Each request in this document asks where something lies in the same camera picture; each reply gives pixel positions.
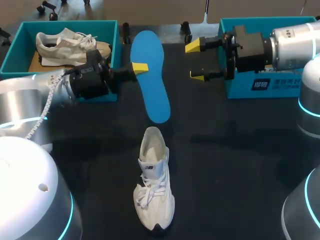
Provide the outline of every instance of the cable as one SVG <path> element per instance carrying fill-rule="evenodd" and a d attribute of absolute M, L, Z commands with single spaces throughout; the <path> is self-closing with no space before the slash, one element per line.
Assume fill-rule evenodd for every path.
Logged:
<path fill-rule="evenodd" d="M 52 99 L 54 97 L 55 94 L 55 90 L 58 86 L 58 84 L 60 83 L 60 81 L 62 81 L 63 76 L 66 75 L 66 72 L 63 70 L 61 74 L 59 74 L 57 76 L 57 78 L 52 82 L 52 84 L 50 85 L 50 90 L 49 90 L 49 94 L 48 94 L 48 98 L 46 100 L 46 103 L 44 105 L 43 111 L 40 115 L 39 120 L 35 123 L 34 127 L 30 130 L 30 132 L 27 134 L 27 136 L 25 137 L 25 139 L 31 139 L 32 136 L 35 134 L 35 132 L 37 131 L 37 129 L 40 127 L 40 125 L 42 124 L 42 122 L 45 120 L 45 117 L 47 116 L 48 112 L 49 112 L 49 108 L 51 106 L 52 103 Z"/>

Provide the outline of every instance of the shoe box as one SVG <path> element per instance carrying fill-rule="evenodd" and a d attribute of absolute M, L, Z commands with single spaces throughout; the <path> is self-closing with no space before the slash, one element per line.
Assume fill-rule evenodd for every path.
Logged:
<path fill-rule="evenodd" d="M 96 40 L 109 43 L 112 46 L 110 67 L 117 69 L 121 66 L 121 41 L 116 20 L 90 21 L 25 21 L 20 25 L 17 34 L 6 54 L 0 68 L 2 79 L 19 78 L 56 70 L 57 67 L 42 67 L 36 51 L 36 35 L 56 35 L 64 28 L 74 32 L 97 36 Z M 103 96 L 98 102 L 114 102 L 116 97 Z"/>

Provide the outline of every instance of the white sneaker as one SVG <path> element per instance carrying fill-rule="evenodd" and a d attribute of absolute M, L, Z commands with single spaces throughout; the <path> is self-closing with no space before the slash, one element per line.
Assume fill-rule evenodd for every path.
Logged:
<path fill-rule="evenodd" d="M 144 186 L 137 184 L 134 206 L 142 224 L 150 231 L 166 229 L 175 213 L 175 198 L 171 193 L 169 148 L 160 130 L 148 127 L 140 147 L 139 165 Z"/>
<path fill-rule="evenodd" d="M 57 35 L 39 32 L 35 37 L 36 49 L 42 66 L 79 66 L 87 62 L 86 52 L 98 49 L 107 58 L 111 49 L 109 44 L 96 41 L 91 34 L 73 32 L 65 28 Z"/>

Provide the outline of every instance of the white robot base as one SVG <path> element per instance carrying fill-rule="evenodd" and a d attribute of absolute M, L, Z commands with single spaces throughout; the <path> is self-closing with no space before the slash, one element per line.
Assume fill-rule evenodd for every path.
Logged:
<path fill-rule="evenodd" d="M 0 239 L 80 240 L 75 199 L 52 157 L 36 143 L 0 137 Z"/>

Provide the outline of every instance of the shoe sole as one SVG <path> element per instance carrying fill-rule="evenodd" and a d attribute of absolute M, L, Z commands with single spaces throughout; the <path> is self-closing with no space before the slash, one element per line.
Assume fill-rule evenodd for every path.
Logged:
<path fill-rule="evenodd" d="M 41 65 L 44 67 L 68 67 L 68 66 L 81 66 L 85 62 L 77 62 L 70 59 L 58 59 L 41 57 Z"/>

